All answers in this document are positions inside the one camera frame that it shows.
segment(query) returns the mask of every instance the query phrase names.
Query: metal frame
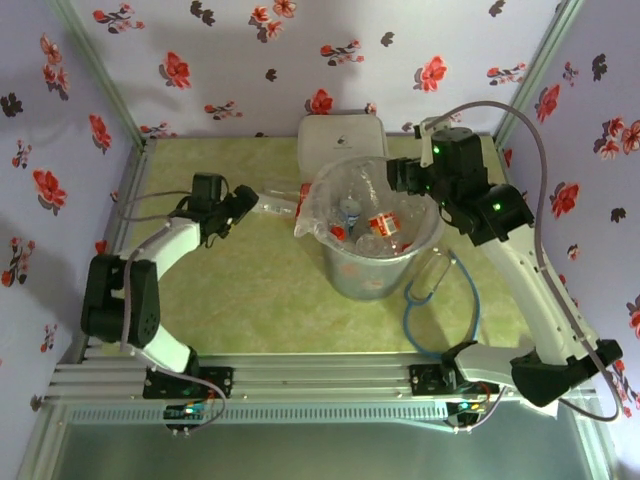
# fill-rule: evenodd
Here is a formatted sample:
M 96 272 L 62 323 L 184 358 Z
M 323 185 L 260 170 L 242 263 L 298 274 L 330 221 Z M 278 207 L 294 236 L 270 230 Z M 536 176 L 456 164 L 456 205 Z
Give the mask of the metal frame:
M 104 67 L 99 55 L 93 48 L 93 42 L 89 38 L 87 31 L 82 25 L 82 20 L 76 13 L 75 9 L 71 6 L 69 0 L 44 0 L 49 8 L 56 14 L 58 19 L 69 32 L 72 41 L 76 48 L 80 52 L 81 56 L 87 63 L 87 70 L 101 88 L 105 96 L 111 102 L 111 105 L 115 109 L 115 113 L 120 119 L 122 126 L 125 128 L 127 134 L 131 138 L 138 150 L 141 150 L 144 141 L 140 136 L 138 127 L 133 121 L 133 117 L 127 109 L 126 103 L 120 96 L 118 89 L 106 68 Z
M 524 109 L 531 102 L 531 98 L 538 91 L 538 87 L 546 74 L 549 65 L 553 61 L 558 48 L 562 45 L 563 40 L 567 36 L 571 25 L 575 21 L 584 5 L 584 0 L 564 0 L 562 7 L 556 14 L 553 22 L 545 32 L 543 41 L 536 50 L 529 72 L 525 77 L 524 83 L 516 92 L 511 105 L 518 110 Z M 502 121 L 498 125 L 495 134 L 496 146 L 502 148 L 519 120 L 510 114 L 505 114 Z
M 126 105 L 68 0 L 46 1 L 72 33 L 136 144 L 119 190 L 120 202 L 127 202 L 136 198 L 142 189 L 155 142 L 144 145 L 140 139 Z M 528 104 L 582 4 L 583 0 L 564 3 L 536 53 L 533 68 L 514 98 L 514 106 L 522 108 Z M 503 118 L 496 135 L 498 146 L 504 144 L 514 126 L 510 116 Z M 129 234 L 127 224 L 111 218 L 106 238 L 111 240 L 114 250 L 125 246 Z M 167 423 L 158 412 L 171 402 L 142 398 L 145 379 L 142 364 L 127 356 L 108 355 L 99 341 L 82 335 L 75 340 L 72 350 L 77 363 L 58 365 L 52 376 L 20 470 L 20 480 L 53 477 L 69 425 Z M 477 400 L 475 395 L 413 398 L 407 367 L 426 363 L 418 354 L 221 355 L 202 357 L 201 363 L 236 369 L 232 398 L 228 401 L 230 413 L 220 419 L 225 423 L 436 420 L 442 418 L 446 401 Z M 593 401 L 596 397 L 591 385 L 572 392 L 569 397 L 579 405 L 599 408 L 598 402 Z M 514 392 L 503 401 L 525 402 Z M 575 424 L 594 478 L 610 478 L 614 456 L 606 429 L 577 417 Z

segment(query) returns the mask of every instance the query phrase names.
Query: bottle cap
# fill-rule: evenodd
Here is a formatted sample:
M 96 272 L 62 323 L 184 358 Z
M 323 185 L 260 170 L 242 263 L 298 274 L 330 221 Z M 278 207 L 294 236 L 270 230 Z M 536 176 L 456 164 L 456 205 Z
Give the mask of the bottle cap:
M 344 242 L 347 239 L 347 232 L 345 232 L 342 227 L 331 227 L 331 230 L 329 231 L 341 242 Z

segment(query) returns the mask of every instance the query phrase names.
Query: wire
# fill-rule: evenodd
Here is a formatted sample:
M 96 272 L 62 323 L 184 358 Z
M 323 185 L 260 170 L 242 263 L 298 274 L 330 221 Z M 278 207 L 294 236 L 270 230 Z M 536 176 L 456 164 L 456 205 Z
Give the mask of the wire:
M 589 341 L 585 338 L 584 331 L 580 327 L 580 324 L 578 323 L 576 318 L 574 318 L 573 313 L 571 312 L 571 308 L 569 307 L 568 303 L 565 301 L 564 297 L 560 293 L 560 290 L 558 289 L 558 287 L 556 287 L 553 279 L 551 278 L 551 274 L 548 272 L 546 268 L 547 262 L 544 258 L 544 251 L 542 247 L 542 214 L 544 212 L 544 199 L 547 194 L 548 164 L 547 164 L 547 154 L 544 148 L 544 143 L 542 142 L 542 137 L 540 136 L 540 133 L 536 129 L 535 125 L 531 120 L 529 120 L 529 118 L 524 113 L 520 112 L 519 110 L 512 107 L 511 105 L 507 105 L 501 102 L 495 102 L 493 100 L 480 100 L 477 102 L 465 103 L 464 105 L 460 105 L 459 107 L 456 107 L 453 110 L 450 110 L 449 112 L 445 113 L 444 115 L 440 116 L 439 118 L 435 119 L 434 121 L 426 125 L 425 130 L 429 130 L 430 128 L 433 128 L 434 126 L 436 126 L 438 123 L 442 121 L 446 121 L 447 119 L 449 119 L 449 117 L 451 117 L 452 115 L 455 115 L 456 113 L 462 112 L 463 110 L 468 110 L 470 108 L 475 108 L 475 107 L 494 107 L 494 108 L 499 108 L 501 110 L 504 110 L 508 113 L 511 113 L 512 115 L 515 115 L 518 119 L 520 119 L 522 123 L 524 123 L 525 126 L 529 129 L 529 131 L 531 132 L 531 135 L 533 135 L 533 139 L 535 140 L 536 147 L 538 148 L 538 154 L 540 156 L 540 192 L 538 194 L 539 196 L 538 196 L 538 205 L 536 208 L 536 222 L 534 225 L 534 233 L 533 233 L 536 260 L 538 262 L 538 265 L 540 266 L 540 272 L 542 273 L 542 276 L 545 282 L 549 286 L 549 289 L 551 290 L 551 293 L 553 294 L 554 298 L 560 305 L 560 308 L 562 309 L 562 312 L 565 314 L 565 317 L 567 318 L 567 321 L 571 325 L 571 328 L 575 332 L 576 337 L 580 339 L 580 343 L 582 344 L 582 347 L 587 352 L 587 355 L 589 355 L 589 358 L 591 358 L 596 368 L 600 371 L 600 373 L 602 373 L 605 379 L 605 382 L 607 383 L 607 386 L 609 387 L 609 390 L 613 395 L 613 399 L 616 404 L 616 411 L 613 415 L 610 415 L 608 417 L 603 417 L 603 416 L 588 412 L 586 410 L 583 410 L 582 408 L 572 404 L 571 402 L 563 398 L 558 399 L 558 401 L 563 405 L 571 408 L 572 410 L 592 420 L 601 421 L 601 422 L 613 422 L 617 420 L 618 417 L 620 416 L 620 411 L 622 409 L 622 400 L 620 399 L 617 389 L 613 384 L 613 380 L 611 380 L 610 376 L 607 375 L 607 368 L 602 363 L 602 360 L 600 360 L 600 357 L 598 356 L 598 354 L 593 350 L 593 348 L 589 344 Z
M 506 392 L 507 392 L 507 387 L 502 387 L 502 389 L 500 390 L 500 393 L 496 397 L 496 401 L 493 402 L 493 405 L 491 405 L 489 410 L 487 410 L 487 413 L 485 413 L 482 417 L 480 417 L 480 419 L 476 423 L 474 423 L 473 425 L 469 425 L 469 426 L 466 426 L 466 427 L 458 427 L 456 425 L 453 425 L 452 423 L 450 423 L 447 420 L 445 420 L 444 423 L 446 423 L 449 427 L 451 427 L 453 429 L 454 433 L 458 433 L 458 431 L 460 431 L 460 430 L 464 430 L 464 431 L 470 433 L 472 430 L 475 430 L 480 425 L 482 425 L 487 420 L 489 420 L 489 418 L 491 418 L 491 416 L 495 413 L 496 408 L 498 408 L 498 404 L 500 403 L 500 400 L 502 400 L 502 397 L 504 397 L 504 394 Z
M 491 389 L 489 388 L 489 386 L 484 382 L 478 382 L 476 385 L 480 385 L 484 389 L 484 391 L 487 393 L 487 398 L 481 401 L 480 405 L 489 403 L 489 400 L 491 400 Z
M 143 195 L 141 197 L 138 197 L 134 200 L 131 200 L 129 202 L 127 202 L 125 204 L 126 205 L 130 205 L 133 203 L 136 203 L 139 200 L 145 199 L 145 198 L 150 198 L 150 197 L 159 197 L 159 196 L 163 196 L 163 195 L 173 195 L 173 194 L 184 194 L 187 193 L 189 194 L 190 192 L 182 192 L 182 191 L 173 191 L 173 192 L 160 192 L 160 193 L 152 193 L 152 194 L 148 194 L 148 195 Z M 127 262 L 125 263 L 124 266 L 124 321 L 122 324 L 122 334 L 120 336 L 120 351 L 121 352 L 127 352 L 127 347 L 130 347 L 131 350 L 130 352 L 132 354 L 134 354 L 135 350 L 133 350 L 133 347 L 129 345 L 129 332 L 131 330 L 131 312 L 132 312 L 132 299 L 131 299 L 131 266 L 133 265 L 133 262 L 135 261 L 135 259 L 138 257 L 138 255 L 140 255 L 146 248 L 149 247 L 149 245 L 152 245 L 156 240 L 158 240 L 159 238 L 161 238 L 163 235 L 165 235 L 169 230 L 170 230 L 170 224 L 168 222 L 168 217 L 166 215 L 154 215 L 152 217 L 140 217 L 137 219 L 133 219 L 133 220 L 129 220 L 129 221 L 136 221 L 136 222 L 143 222 L 143 221 L 147 221 L 147 220 L 155 220 L 155 219 L 163 219 L 165 221 L 167 221 L 164 226 L 158 230 L 157 232 L 155 232 L 153 235 L 151 235 L 149 238 L 147 238 L 146 240 L 144 240 L 140 245 L 138 245 L 138 247 L 136 247 L 133 252 L 131 252 L 131 255 L 129 256 L 129 258 L 127 259 Z M 213 411 L 211 412 L 211 418 L 209 420 L 207 420 L 206 422 L 197 425 L 195 427 L 192 427 L 191 429 L 188 429 L 185 431 L 185 433 L 188 434 L 189 431 L 196 431 L 196 430 L 200 430 L 208 425 L 211 425 L 213 422 L 215 422 L 218 418 L 220 418 L 222 416 L 222 414 L 224 413 L 226 407 L 227 407 L 227 397 L 225 396 L 224 392 L 220 389 L 220 387 L 218 387 L 217 385 L 215 385 L 212 382 L 209 382 L 207 380 L 203 380 L 201 378 L 198 377 L 193 377 L 191 375 L 185 375 L 183 373 L 178 373 L 178 372 L 173 372 L 171 370 L 168 370 L 166 368 L 163 368 L 159 365 L 156 365 L 154 362 L 141 357 L 140 360 L 145 363 L 149 368 L 151 368 L 152 371 L 158 371 L 160 373 L 163 373 L 165 375 L 169 375 L 171 377 L 180 379 L 180 380 L 186 380 L 189 382 L 193 382 L 193 383 L 199 383 L 200 385 L 204 385 L 205 387 L 207 387 L 210 390 L 213 390 L 214 392 L 216 392 L 218 394 L 218 396 L 221 398 L 222 400 L 222 407 L 220 408 L 220 410 L 214 414 Z
M 471 340 L 476 340 L 478 337 L 478 330 L 480 327 L 480 295 L 478 294 L 478 289 L 476 288 L 476 285 L 473 282 L 471 275 L 469 274 L 469 272 L 467 271 L 463 263 L 460 261 L 460 259 L 451 250 L 449 250 L 449 256 L 451 260 L 453 260 L 456 263 L 456 265 L 458 265 L 458 267 L 460 268 L 460 271 L 462 271 L 462 274 L 467 279 L 467 282 L 469 282 L 469 286 L 471 287 L 471 293 L 473 294 L 473 303 L 474 303 L 473 320 L 472 320 L 472 327 L 471 327 Z M 420 302 L 412 302 L 411 299 L 408 298 L 408 294 L 405 291 L 405 298 L 407 299 L 407 307 L 405 308 L 404 315 L 402 316 L 402 329 L 404 330 L 405 337 L 407 337 L 407 340 L 409 340 L 409 343 L 413 345 L 413 348 L 415 348 L 418 353 L 424 355 L 425 357 L 433 358 L 434 360 L 440 360 L 442 358 L 442 354 L 437 352 L 430 352 L 429 350 L 426 350 L 425 348 L 423 348 L 418 343 L 418 341 L 414 338 L 413 334 L 411 333 L 411 327 L 409 325 L 409 317 L 411 315 L 411 309 L 413 308 L 414 304 L 418 306 L 426 305 L 427 303 L 429 303 L 429 301 L 431 301 L 436 290 L 437 290 L 437 287 L 434 288 L 434 290 L 432 290 L 431 292 L 429 292 L 429 294 Z
M 118 209 L 118 217 L 120 217 L 122 220 L 125 220 L 127 222 L 148 222 L 150 220 L 165 220 L 167 218 L 167 215 L 150 215 L 148 217 L 127 217 L 124 215 L 124 209 L 129 205 L 138 203 L 140 200 L 144 200 L 147 198 L 154 198 L 154 197 L 165 197 L 167 195 L 191 195 L 191 192 L 187 192 L 185 190 L 171 190 L 168 192 L 147 193 L 146 195 L 142 195 L 140 197 L 134 198 L 133 200 L 129 200 L 128 202 L 124 203 Z

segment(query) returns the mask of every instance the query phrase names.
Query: robotic arm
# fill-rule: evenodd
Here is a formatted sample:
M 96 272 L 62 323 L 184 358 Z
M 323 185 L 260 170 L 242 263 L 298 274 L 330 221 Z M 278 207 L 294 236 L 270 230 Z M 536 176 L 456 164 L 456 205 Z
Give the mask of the robotic arm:
M 223 184 L 226 180 L 220 175 L 196 174 L 191 195 L 178 203 L 165 226 L 129 262 L 130 325 L 126 324 L 125 300 L 114 292 L 124 287 L 127 261 L 133 253 L 93 258 L 81 319 L 85 334 L 113 343 L 121 339 L 124 328 L 129 332 L 127 344 L 136 354 L 166 370 L 197 377 L 196 352 L 160 325 L 158 281 L 183 255 L 206 244 L 213 235 L 225 238 L 257 203 L 251 188 L 240 185 L 232 194 L 227 187 L 223 195 Z
M 513 385 L 532 404 L 543 407 L 599 371 L 587 345 L 605 366 L 619 359 L 618 343 L 598 338 L 551 265 L 538 261 L 533 214 L 520 192 L 511 185 L 489 183 L 480 137 L 467 128 L 445 128 L 429 136 L 421 133 L 417 127 L 416 136 L 426 145 L 421 159 L 388 161 L 391 189 L 430 195 L 445 222 L 480 247 L 510 285 L 535 342 L 531 352 L 476 342 L 457 345 L 442 357 L 445 383 L 452 390 L 483 380 Z M 557 292 L 578 328 L 561 308 Z

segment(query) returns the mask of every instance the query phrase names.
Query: plastic bag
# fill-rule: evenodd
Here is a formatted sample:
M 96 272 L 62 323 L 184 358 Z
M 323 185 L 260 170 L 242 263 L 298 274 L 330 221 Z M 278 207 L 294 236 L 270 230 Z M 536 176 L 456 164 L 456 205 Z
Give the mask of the plastic bag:
M 294 236 L 311 233 L 333 249 L 354 252 L 354 243 L 360 237 L 372 233 L 384 236 L 391 231 L 394 248 L 371 255 L 355 252 L 372 257 L 404 255 L 434 245 L 444 230 L 436 203 L 430 197 L 392 191 L 387 183 L 386 161 L 383 157 L 362 157 L 324 166 L 300 206 Z M 361 211 L 350 238 L 340 240 L 331 232 L 344 199 L 357 201 Z M 377 231 L 376 222 L 388 222 L 390 217 L 397 219 L 395 226 L 399 228 Z

